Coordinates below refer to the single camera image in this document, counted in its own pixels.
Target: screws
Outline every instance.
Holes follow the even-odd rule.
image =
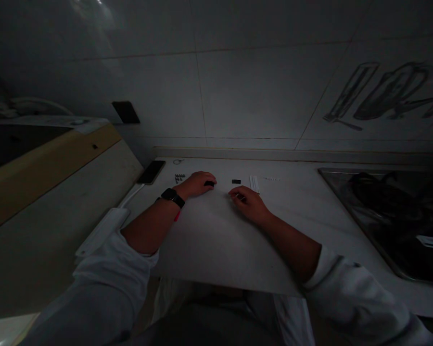
[[[175,174],[175,184],[178,184],[179,181],[183,181],[183,178],[186,178],[184,174]]]

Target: smartphone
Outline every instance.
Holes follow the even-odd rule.
[[[164,166],[165,161],[152,161],[138,179],[138,184],[152,185]]]

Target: white sleeve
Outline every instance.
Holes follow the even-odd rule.
[[[431,334],[364,267],[322,247],[305,296],[353,345],[433,345]]]
[[[39,315],[21,345],[105,345],[128,337],[144,303],[151,268],[120,231],[74,271],[75,282]]]

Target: white tile wall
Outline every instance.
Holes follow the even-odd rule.
[[[344,118],[363,130],[324,121],[367,61],[380,67]],[[153,146],[433,151],[433,102],[352,118],[407,61],[433,66],[433,0],[0,1],[10,90],[113,123],[111,102],[130,100],[141,124],[121,131],[144,160]],[[433,72],[407,100],[430,97]]]
[[[349,41],[369,0],[192,0],[198,50]]]
[[[205,138],[190,137],[144,137],[141,125],[119,124],[115,128],[130,146],[138,160],[146,167],[155,158],[154,147],[205,148]]]
[[[302,139],[296,150],[433,152],[433,141]]]
[[[380,66],[342,118],[343,121],[360,126],[363,130],[355,131],[341,123],[325,121],[323,116],[331,111],[353,71],[364,62],[380,62]],[[407,62],[424,62],[433,67],[433,37],[352,43],[316,108],[302,139],[433,139],[426,138],[428,129],[430,126],[433,127],[433,116],[423,118],[433,102],[408,111],[402,119],[398,120],[388,119],[394,114],[393,110],[387,111],[380,118],[373,120],[363,121],[353,118],[361,102],[378,85],[383,76]],[[411,85],[416,85],[420,79],[421,75],[419,74]],[[404,101],[427,98],[433,98],[433,68],[430,70],[430,77],[425,85]]]
[[[284,149],[294,150],[298,139],[207,138],[209,148]]]
[[[300,138],[345,48],[199,53],[207,136]]]
[[[355,40],[433,35],[433,0],[375,0]]]

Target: smartwatch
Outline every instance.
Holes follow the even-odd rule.
[[[174,189],[168,188],[160,197],[174,201],[180,208],[184,206],[184,200],[178,196],[178,193]]]

